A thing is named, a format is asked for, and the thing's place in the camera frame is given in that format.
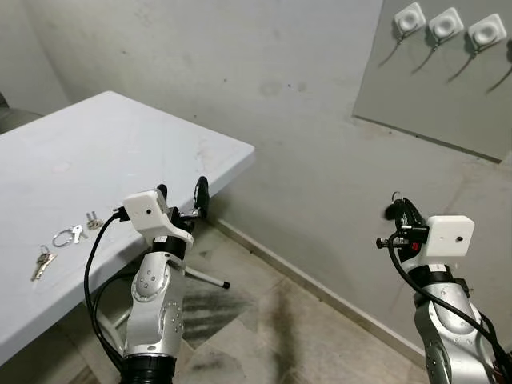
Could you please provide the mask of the white folding table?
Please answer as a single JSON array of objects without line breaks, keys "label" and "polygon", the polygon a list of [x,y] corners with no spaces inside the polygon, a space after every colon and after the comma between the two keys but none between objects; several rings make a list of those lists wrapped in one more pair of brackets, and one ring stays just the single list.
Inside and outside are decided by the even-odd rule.
[{"label": "white folding table", "polygon": [[[129,223],[115,223],[95,242],[51,239],[106,220],[128,195],[165,184],[168,203],[193,205],[201,176],[218,194],[255,160],[251,144],[107,91],[0,134],[0,365],[83,300],[83,272],[112,277],[144,249]],[[40,246],[56,259],[32,282]]]}]

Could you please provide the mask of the white metal table leg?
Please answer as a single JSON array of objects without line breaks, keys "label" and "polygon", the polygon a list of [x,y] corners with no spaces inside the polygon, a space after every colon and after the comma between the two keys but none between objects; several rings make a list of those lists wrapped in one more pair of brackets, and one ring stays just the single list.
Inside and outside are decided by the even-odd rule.
[{"label": "white metal table leg", "polygon": [[219,288],[223,288],[228,290],[231,287],[230,282],[223,281],[223,279],[210,277],[208,274],[204,274],[200,270],[196,270],[193,267],[187,267],[184,270],[184,274],[188,278],[197,279],[198,281],[205,282],[206,284],[211,284],[213,286],[219,286]]}]

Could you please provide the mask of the brass and silver key bunch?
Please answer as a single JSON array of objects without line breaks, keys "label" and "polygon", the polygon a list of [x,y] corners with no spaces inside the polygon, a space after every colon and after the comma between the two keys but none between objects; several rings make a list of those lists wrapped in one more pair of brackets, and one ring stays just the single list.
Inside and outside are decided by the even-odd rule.
[{"label": "brass and silver key bunch", "polygon": [[40,246],[40,255],[36,262],[36,268],[33,274],[33,277],[30,278],[32,282],[39,281],[44,275],[47,267],[50,266],[53,260],[56,259],[56,255],[48,246]]}]

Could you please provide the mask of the grey wall board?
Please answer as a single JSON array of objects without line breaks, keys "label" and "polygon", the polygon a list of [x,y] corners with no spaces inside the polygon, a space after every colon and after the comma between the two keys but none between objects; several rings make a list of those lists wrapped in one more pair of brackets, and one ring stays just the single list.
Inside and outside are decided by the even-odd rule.
[{"label": "grey wall board", "polygon": [[476,54],[467,30],[403,36],[394,16],[414,2],[427,19],[454,8],[466,28],[496,14],[512,30],[512,0],[382,0],[354,116],[500,162],[512,150],[511,40]]}]

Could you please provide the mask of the white square wall hook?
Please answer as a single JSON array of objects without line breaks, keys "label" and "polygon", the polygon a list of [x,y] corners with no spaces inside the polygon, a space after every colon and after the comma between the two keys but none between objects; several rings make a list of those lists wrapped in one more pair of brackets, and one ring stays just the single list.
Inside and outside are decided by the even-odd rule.
[{"label": "white square wall hook", "polygon": [[417,2],[406,5],[399,12],[396,12],[392,18],[392,37],[394,37],[394,48],[388,53],[386,58],[378,63],[378,67],[384,66],[391,56],[402,46],[403,42],[410,36],[417,33],[418,30],[423,30],[427,26],[426,16],[423,8]]},{"label": "white square wall hook", "polygon": [[465,48],[469,56],[466,59],[461,69],[456,74],[452,74],[446,80],[450,83],[460,76],[465,69],[471,64],[477,55],[480,55],[484,50],[496,46],[508,38],[508,30],[505,23],[502,22],[500,14],[490,14],[483,18],[481,21],[473,23],[465,32]]},{"label": "white square wall hook", "polygon": [[462,22],[460,14],[458,14],[457,8],[450,7],[440,12],[440,14],[432,18],[431,21],[428,21],[427,29],[427,40],[431,43],[430,51],[424,58],[424,61],[421,62],[421,65],[412,70],[412,74],[420,72],[442,44],[456,37],[458,33],[463,32],[464,23]]}]

